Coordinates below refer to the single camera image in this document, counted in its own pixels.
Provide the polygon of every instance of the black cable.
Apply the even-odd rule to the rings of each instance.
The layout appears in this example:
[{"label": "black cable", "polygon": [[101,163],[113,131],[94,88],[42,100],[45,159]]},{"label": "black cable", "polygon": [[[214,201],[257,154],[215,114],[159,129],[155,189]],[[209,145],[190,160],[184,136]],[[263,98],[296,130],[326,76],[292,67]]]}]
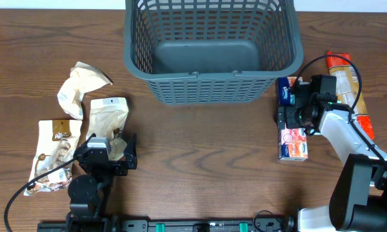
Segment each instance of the black cable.
[{"label": "black cable", "polygon": [[61,168],[64,168],[65,166],[71,164],[73,161],[75,161],[77,158],[73,158],[71,160],[69,160],[68,162],[65,162],[64,164],[60,165],[59,167],[53,169],[53,170],[50,170],[48,172],[46,172],[45,174],[42,174],[34,179],[32,179],[31,181],[29,181],[27,184],[25,184],[23,187],[21,187],[21,189],[19,189],[19,191],[17,191],[16,193],[14,193],[14,195],[12,196],[12,198],[8,201],[7,203],[7,206],[6,206],[6,209],[5,209],[5,226],[6,226],[6,229],[8,232],[12,232],[12,229],[10,228],[10,224],[8,223],[8,211],[10,210],[10,206],[12,205],[13,201],[15,200],[15,198],[23,191],[25,190],[25,188],[27,188],[29,185],[33,184],[34,182],[38,181],[39,179],[43,178],[43,177],[46,177],[47,175],[61,169]]},{"label": "black cable", "polygon": [[358,92],[357,92],[357,96],[355,97],[354,103],[351,106],[350,112],[348,112],[348,120],[350,121],[350,124],[353,127],[353,129],[355,130],[355,132],[357,132],[357,134],[364,141],[364,143],[367,145],[367,147],[375,153],[375,155],[379,158],[381,164],[384,166],[384,168],[387,171],[387,162],[382,157],[382,155],[375,149],[376,145],[372,144],[371,142],[368,141],[368,139],[361,133],[361,131],[355,125],[354,120],[352,119],[352,113],[354,112],[355,105],[357,105],[357,102],[360,99],[360,94],[361,94],[361,90],[362,90],[362,81],[361,81],[360,71],[358,70],[358,68],[354,65],[354,63],[351,60],[349,60],[349,59],[347,59],[347,58],[345,58],[343,56],[340,56],[340,55],[334,55],[334,54],[322,55],[322,56],[317,57],[314,60],[310,61],[306,66],[304,66],[304,68],[302,68],[302,70],[298,73],[298,76],[297,76],[295,81],[296,82],[298,81],[298,79],[301,76],[301,74],[305,71],[305,69],[307,69],[307,67],[309,67],[309,65],[313,64],[315,61],[318,61],[320,59],[324,59],[326,57],[338,57],[340,59],[343,59],[343,60],[347,61],[353,67],[353,69],[355,70],[355,73],[357,74],[357,78],[358,78],[358,81],[359,81],[359,89],[358,89]]},{"label": "black cable", "polygon": [[[271,214],[271,215],[273,216],[273,213],[271,213],[271,211],[268,211],[268,210],[261,210],[261,211],[259,211],[258,213],[256,213],[255,216],[253,217],[253,219],[252,219],[252,225],[253,225],[253,226],[255,227],[255,229],[258,230],[259,232],[266,232],[266,231],[263,231],[262,229],[259,229],[259,227],[255,224],[255,221],[256,221],[258,215],[260,215],[261,213],[269,213],[269,214]],[[276,219],[277,222],[280,223],[280,225],[283,223],[283,222],[281,222],[280,220],[278,220],[278,218],[275,218],[275,219]]]}]

